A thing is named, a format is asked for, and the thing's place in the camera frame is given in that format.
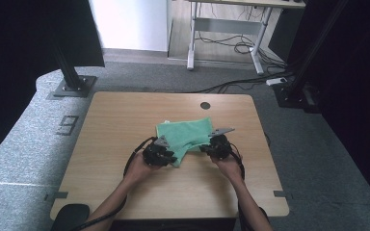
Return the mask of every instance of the desk leg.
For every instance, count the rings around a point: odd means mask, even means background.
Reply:
[[[253,59],[254,66],[256,67],[256,72],[258,75],[263,75],[263,68],[261,66],[259,57],[257,56],[257,52],[260,48],[260,43],[263,40],[264,32],[266,31],[267,24],[269,22],[270,14],[272,13],[271,7],[267,7],[264,13],[264,18],[262,20],[262,25],[260,27],[259,34],[257,35],[257,40],[253,48],[250,49],[251,51],[251,58]]]
[[[197,20],[197,8],[198,3],[193,2],[191,3],[191,43],[189,44],[188,48],[188,70],[194,69],[194,59],[195,59],[195,23]]]

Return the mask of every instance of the white wall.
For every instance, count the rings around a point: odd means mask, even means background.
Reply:
[[[168,51],[171,0],[90,0],[103,48]]]

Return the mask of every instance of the forearm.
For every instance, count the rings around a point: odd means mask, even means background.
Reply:
[[[129,180],[123,179],[116,189],[101,203],[101,205],[89,216],[87,221],[100,218],[104,215],[107,215],[114,210],[122,203],[124,198],[128,193],[134,188],[135,184]],[[86,229],[85,231],[93,230],[109,230],[114,220],[114,216],[102,220],[101,222],[94,224]]]
[[[230,180],[230,183],[236,191],[240,207],[251,227],[255,231],[273,230],[272,226],[270,226],[270,223],[257,206],[253,197],[251,197],[251,194],[249,193],[245,182],[241,178],[239,178]]]

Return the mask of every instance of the table top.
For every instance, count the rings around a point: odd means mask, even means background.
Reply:
[[[200,104],[210,104],[208,110]],[[89,108],[70,158],[50,217],[70,203],[88,204],[94,211],[122,179],[132,151],[156,136],[155,126],[169,120],[211,117],[214,128],[232,127],[226,134],[243,155],[246,184],[257,204],[269,216],[286,216],[289,208],[249,95],[144,92],[98,92]],[[128,195],[116,219],[236,218],[237,197],[209,157],[188,152],[179,168],[153,172]]]
[[[305,2],[296,3],[293,0],[188,0],[190,2],[200,3],[215,3],[215,4],[229,4],[229,5],[244,5],[256,7],[274,7],[274,8],[290,8],[290,9],[303,9]]]

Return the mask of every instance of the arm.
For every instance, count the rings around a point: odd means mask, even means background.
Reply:
[[[100,218],[106,214],[111,213],[121,204],[128,193],[134,189],[138,184],[145,180],[148,175],[160,167],[151,167],[144,162],[143,153],[137,153],[128,168],[124,178],[119,182],[116,189],[101,203],[101,205],[89,216],[87,221],[95,218]],[[93,230],[109,230],[112,225],[114,217],[105,219],[97,224],[94,224],[85,231]]]
[[[229,180],[230,184],[232,184],[233,189],[236,191],[240,207],[251,227],[255,231],[273,230],[253,197],[251,197],[251,193],[246,187],[245,181],[242,179],[241,170],[236,160],[230,155],[223,160],[212,157],[211,160],[219,167],[219,170]]]

